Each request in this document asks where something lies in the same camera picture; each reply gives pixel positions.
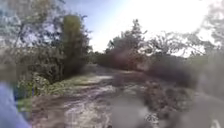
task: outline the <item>dirt path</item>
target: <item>dirt path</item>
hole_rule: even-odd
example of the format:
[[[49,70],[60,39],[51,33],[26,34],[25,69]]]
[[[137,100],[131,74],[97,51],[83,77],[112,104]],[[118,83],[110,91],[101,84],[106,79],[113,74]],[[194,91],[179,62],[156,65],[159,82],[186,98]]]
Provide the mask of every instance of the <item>dirt path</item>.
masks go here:
[[[173,93],[169,93],[171,94],[171,97],[169,97],[168,93],[166,94],[166,92],[170,92],[169,88],[174,88],[175,85],[172,85],[172,83],[149,78],[142,73],[111,70],[98,66],[91,66],[88,68],[88,72],[91,72],[92,75],[79,86],[76,85],[72,88],[68,88],[65,91],[65,95],[51,95],[45,96],[44,98],[39,97],[34,99],[34,107],[32,108],[32,118],[30,121],[33,128],[108,128],[108,126],[112,123],[111,113],[114,107],[112,101],[115,97],[125,93],[143,93],[148,87],[151,86],[153,91],[159,90],[159,92],[155,91],[149,93],[148,97],[152,97],[150,104],[158,104],[159,106],[157,107],[159,107],[159,109],[161,104],[164,103],[170,104],[170,106],[173,104],[179,105],[179,102],[172,102],[182,97],[182,94],[173,95]],[[127,108],[131,109],[131,106],[126,105],[125,108],[126,110]],[[161,112],[177,111],[166,107],[166,105],[161,108]],[[219,119],[222,124],[222,122],[224,123],[223,109],[224,103],[222,101],[217,101],[212,97],[197,94],[195,96],[195,105],[183,116],[184,118],[190,117],[190,121],[180,121],[181,124],[174,128],[194,128],[196,125],[198,125],[197,128],[204,128],[204,126],[208,127],[211,121],[210,115],[213,115],[214,118]],[[132,118],[127,118],[127,115],[122,117],[127,118],[128,120],[133,119],[135,117],[133,115],[136,115],[130,112],[125,113],[123,110],[121,113],[123,115],[129,113],[129,116],[131,115]],[[143,111],[143,115],[144,117],[146,117],[146,115],[154,117],[155,113]],[[157,118],[153,119],[150,117],[147,119],[149,120],[144,121],[149,124],[145,125],[143,123],[145,127],[141,128],[158,127],[158,120],[155,120]]]
[[[106,128],[111,123],[112,98],[124,91],[136,92],[147,81],[146,76],[137,72],[96,66],[88,70],[94,75],[83,84],[90,86],[76,86],[69,90],[73,92],[69,96],[45,96],[33,101],[40,102],[33,107],[33,128]]]

